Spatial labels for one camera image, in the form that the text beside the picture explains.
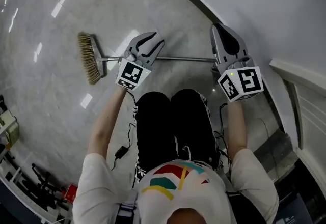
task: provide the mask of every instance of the glossy tiled floor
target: glossy tiled floor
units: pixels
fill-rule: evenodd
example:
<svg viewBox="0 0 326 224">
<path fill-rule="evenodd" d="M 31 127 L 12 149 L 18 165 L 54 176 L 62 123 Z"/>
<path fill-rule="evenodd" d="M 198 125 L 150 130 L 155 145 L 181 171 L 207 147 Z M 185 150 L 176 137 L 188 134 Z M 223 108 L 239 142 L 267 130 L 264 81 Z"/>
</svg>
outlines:
<svg viewBox="0 0 326 224">
<path fill-rule="evenodd" d="M 78 32 L 96 34 L 107 55 L 120 55 L 133 36 L 156 31 L 166 41 L 162 55 L 212 57 L 211 22 L 188 0 L 0 0 L 0 6 L 0 93 L 21 132 L 12 153 L 27 173 L 35 162 L 63 183 L 78 182 L 91 127 L 116 87 L 115 63 L 108 63 L 106 78 L 95 86 L 88 84 Z M 136 99 L 147 91 L 172 96 L 182 88 L 206 95 L 213 125 L 219 129 L 218 107 L 225 99 L 219 90 L 212 91 L 210 64 L 157 61 L 134 94 Z M 87 95 L 92 99 L 85 106 Z M 110 143 L 111 166 L 115 151 L 128 145 L 132 105 L 127 96 Z M 249 146 L 256 149 L 267 138 L 257 118 L 266 122 L 270 135 L 277 124 L 262 94 L 244 106 Z M 123 188 L 133 180 L 135 137 L 132 143 L 114 170 Z"/>
</svg>

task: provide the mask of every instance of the leg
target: leg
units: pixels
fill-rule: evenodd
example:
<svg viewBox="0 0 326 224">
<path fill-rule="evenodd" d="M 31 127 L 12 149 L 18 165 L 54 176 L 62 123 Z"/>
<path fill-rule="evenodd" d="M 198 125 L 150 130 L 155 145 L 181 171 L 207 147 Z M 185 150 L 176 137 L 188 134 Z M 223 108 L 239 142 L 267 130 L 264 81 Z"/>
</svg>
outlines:
<svg viewBox="0 0 326 224">
<path fill-rule="evenodd" d="M 137 180 L 162 163 L 178 158 L 171 111 L 170 100 L 159 92 L 143 95 L 135 105 Z"/>
<path fill-rule="evenodd" d="M 214 167 L 216 140 L 213 135 L 206 98 L 192 89 L 184 89 L 172 99 L 175 135 L 182 159 L 203 161 Z"/>
</svg>

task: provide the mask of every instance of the white t-shirt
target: white t-shirt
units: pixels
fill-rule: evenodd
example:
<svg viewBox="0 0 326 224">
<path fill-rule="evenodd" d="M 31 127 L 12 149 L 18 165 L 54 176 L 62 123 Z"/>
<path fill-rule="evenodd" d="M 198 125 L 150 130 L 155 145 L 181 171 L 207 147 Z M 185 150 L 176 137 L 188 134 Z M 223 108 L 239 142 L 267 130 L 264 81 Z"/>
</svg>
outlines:
<svg viewBox="0 0 326 224">
<path fill-rule="evenodd" d="M 231 181 L 233 188 L 255 205 L 267 223 L 272 223 L 278 195 L 252 151 L 243 149 L 236 154 Z M 73 206 L 75 224 L 107 223 L 112 206 L 125 200 L 116 187 L 104 158 L 87 155 Z M 135 189 L 142 224 L 167 223 L 180 208 L 195 209 L 207 224 L 236 223 L 225 184 L 209 167 L 181 160 L 168 162 L 148 172 Z"/>
</svg>

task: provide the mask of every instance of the broom handle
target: broom handle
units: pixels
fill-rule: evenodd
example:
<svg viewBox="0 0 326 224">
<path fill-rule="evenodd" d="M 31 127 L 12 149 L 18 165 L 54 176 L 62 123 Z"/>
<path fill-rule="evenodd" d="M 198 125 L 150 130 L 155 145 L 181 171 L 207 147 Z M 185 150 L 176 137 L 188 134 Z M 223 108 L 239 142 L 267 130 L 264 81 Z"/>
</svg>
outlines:
<svg viewBox="0 0 326 224">
<path fill-rule="evenodd" d="M 101 61 L 116 61 L 120 57 L 106 57 L 102 58 Z M 179 61 L 196 61 L 196 62 L 208 62 L 215 63 L 216 59 L 204 59 L 204 58 L 186 58 L 186 57 L 157 57 L 158 60 L 179 60 Z"/>
</svg>

